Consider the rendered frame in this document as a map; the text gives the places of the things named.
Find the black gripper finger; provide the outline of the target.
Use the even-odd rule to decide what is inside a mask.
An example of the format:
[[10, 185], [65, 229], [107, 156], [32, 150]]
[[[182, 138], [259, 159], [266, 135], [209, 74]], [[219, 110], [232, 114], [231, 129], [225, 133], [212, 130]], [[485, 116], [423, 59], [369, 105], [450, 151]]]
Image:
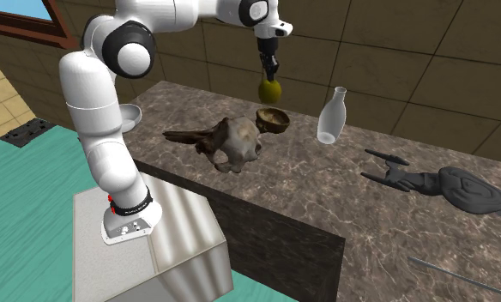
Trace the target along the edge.
[[272, 82], [275, 79], [275, 73], [279, 69], [280, 64], [277, 62], [275, 55], [261, 53], [260, 59], [262, 67], [266, 73], [267, 80]]

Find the black floor vent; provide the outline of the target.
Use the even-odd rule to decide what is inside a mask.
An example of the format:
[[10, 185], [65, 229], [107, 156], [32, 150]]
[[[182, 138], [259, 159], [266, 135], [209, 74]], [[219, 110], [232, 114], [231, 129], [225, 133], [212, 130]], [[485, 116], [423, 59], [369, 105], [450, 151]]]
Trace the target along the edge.
[[24, 123], [23, 125], [10, 130], [3, 136], [0, 136], [0, 140], [14, 145], [18, 148], [23, 148], [29, 144], [34, 138], [41, 136], [48, 130], [52, 129], [56, 125], [48, 122], [44, 119], [33, 118], [32, 120]]

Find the horned animal skull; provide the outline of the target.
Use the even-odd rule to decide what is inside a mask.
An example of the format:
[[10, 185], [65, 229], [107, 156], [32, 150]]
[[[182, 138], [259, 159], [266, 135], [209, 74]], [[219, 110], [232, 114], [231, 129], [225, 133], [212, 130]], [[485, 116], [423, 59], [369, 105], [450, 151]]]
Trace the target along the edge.
[[195, 131], [165, 131], [171, 142], [192, 144], [204, 154], [216, 170], [240, 173], [245, 163], [257, 160], [262, 152], [260, 131], [245, 116], [223, 118], [214, 127]]

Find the grey metal robot stand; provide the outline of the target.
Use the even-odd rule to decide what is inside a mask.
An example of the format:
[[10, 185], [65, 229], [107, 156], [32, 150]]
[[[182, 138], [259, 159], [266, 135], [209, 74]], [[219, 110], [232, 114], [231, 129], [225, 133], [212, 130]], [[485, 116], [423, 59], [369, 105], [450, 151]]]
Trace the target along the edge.
[[163, 210], [149, 235], [107, 245], [108, 195], [74, 196], [73, 302], [213, 302], [233, 289], [226, 238], [206, 197], [144, 174]]

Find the brown wooden bowl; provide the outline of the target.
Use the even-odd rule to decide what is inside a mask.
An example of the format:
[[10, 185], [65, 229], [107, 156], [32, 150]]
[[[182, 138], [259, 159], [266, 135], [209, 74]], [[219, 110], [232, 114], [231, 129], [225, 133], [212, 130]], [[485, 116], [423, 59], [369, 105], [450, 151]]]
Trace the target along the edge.
[[256, 127], [260, 133], [280, 134], [290, 125], [290, 118], [276, 108], [260, 108], [256, 111]]

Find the thin grey metal rod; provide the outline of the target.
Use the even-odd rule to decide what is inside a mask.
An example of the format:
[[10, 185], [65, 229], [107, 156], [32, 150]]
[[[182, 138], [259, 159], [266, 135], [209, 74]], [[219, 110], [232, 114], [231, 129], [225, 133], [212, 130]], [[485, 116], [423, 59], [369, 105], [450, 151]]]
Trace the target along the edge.
[[411, 261], [411, 262], [413, 262], [413, 263], [417, 263], [417, 264], [419, 264], [419, 265], [423, 265], [423, 266], [425, 266], [425, 267], [427, 267], [427, 268], [429, 268], [429, 269], [434, 269], [434, 270], [436, 270], [436, 271], [439, 271], [439, 272], [445, 273], [445, 274], [447, 274], [447, 275], [451, 275], [451, 276], [453, 276], [453, 277], [455, 277], [455, 278], [458, 278], [458, 279], [460, 279], [460, 280], [462, 280], [462, 281], [465, 281], [465, 282], [467, 282], [467, 283], [469, 283], [469, 284], [473, 284], [473, 285], [475, 285], [475, 286], [477, 286], [477, 287], [481, 287], [481, 288], [484, 288], [484, 289], [486, 289], [486, 290], [492, 291], [492, 292], [494, 292], [494, 293], [501, 294], [501, 289], [499, 289], [499, 288], [495, 288], [495, 287], [489, 286], [489, 285], [487, 285], [487, 284], [485, 284], [485, 283], [482, 283], [482, 282], [479, 282], [479, 281], [476, 281], [476, 280], [469, 279], [469, 278], [467, 278], [467, 277], [465, 277], [465, 276], [459, 275], [459, 274], [457, 274], [457, 273], [455, 273], [455, 272], [451, 272], [451, 271], [449, 271], [449, 270], [447, 270], [447, 269], [443, 269], [443, 268], [441, 268], [441, 267], [438, 267], [438, 266], [436, 266], [436, 265], [434, 265], [434, 264], [432, 264], [432, 263], [429, 263], [429, 262], [423, 261], [423, 260], [418, 259], [418, 258], [416, 258], [416, 257], [407, 257], [407, 260], [408, 260], [408, 261]]

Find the brown framed window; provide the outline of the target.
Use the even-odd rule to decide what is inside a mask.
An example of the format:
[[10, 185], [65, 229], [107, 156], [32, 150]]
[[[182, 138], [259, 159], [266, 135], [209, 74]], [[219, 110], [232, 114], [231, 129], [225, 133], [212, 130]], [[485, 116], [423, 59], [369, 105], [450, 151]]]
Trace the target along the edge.
[[29, 42], [74, 49], [79, 45], [67, 28], [56, 0], [41, 0], [49, 20], [0, 10], [0, 35]]

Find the yellow-green pear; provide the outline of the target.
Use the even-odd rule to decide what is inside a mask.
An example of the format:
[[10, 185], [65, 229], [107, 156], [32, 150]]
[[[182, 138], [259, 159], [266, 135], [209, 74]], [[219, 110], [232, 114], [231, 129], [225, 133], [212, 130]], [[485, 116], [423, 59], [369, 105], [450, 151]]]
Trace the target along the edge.
[[281, 85], [277, 80], [263, 79], [258, 87], [259, 100], [264, 104], [274, 104], [281, 99]]

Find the dark grey spaceship model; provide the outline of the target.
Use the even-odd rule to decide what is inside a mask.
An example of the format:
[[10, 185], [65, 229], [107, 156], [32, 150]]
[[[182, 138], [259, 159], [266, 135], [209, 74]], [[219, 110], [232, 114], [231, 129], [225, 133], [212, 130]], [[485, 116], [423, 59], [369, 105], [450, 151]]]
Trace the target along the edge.
[[471, 172], [453, 166], [442, 167], [435, 173], [405, 172], [399, 168], [399, 165], [409, 165], [403, 158], [371, 149], [365, 151], [385, 160], [389, 168], [383, 178], [362, 172], [365, 178], [403, 192], [442, 196], [456, 208], [470, 214], [501, 216], [501, 190]]

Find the grey metal bowl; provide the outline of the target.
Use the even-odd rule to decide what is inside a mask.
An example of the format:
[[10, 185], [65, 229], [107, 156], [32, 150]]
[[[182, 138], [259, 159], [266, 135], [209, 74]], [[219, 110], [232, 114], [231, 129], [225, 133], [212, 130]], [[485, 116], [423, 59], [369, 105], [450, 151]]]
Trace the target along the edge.
[[142, 120], [142, 110], [134, 104], [120, 104], [119, 109], [123, 120], [121, 131], [123, 133], [133, 130]]

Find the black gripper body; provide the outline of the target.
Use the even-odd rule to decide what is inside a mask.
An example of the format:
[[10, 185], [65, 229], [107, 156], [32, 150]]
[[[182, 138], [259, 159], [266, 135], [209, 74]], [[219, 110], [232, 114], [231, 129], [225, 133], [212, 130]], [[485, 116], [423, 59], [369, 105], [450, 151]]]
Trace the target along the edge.
[[273, 57], [278, 49], [278, 39], [257, 38], [257, 48], [259, 51], [260, 58]]

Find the clear glass bottle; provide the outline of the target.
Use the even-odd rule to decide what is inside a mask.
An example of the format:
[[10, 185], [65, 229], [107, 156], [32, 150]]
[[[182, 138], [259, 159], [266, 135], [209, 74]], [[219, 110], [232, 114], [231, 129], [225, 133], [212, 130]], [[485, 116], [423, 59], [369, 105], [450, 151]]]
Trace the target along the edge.
[[342, 133], [347, 120], [344, 87], [336, 87], [330, 101], [322, 109], [317, 125], [317, 139], [323, 144], [333, 144]]

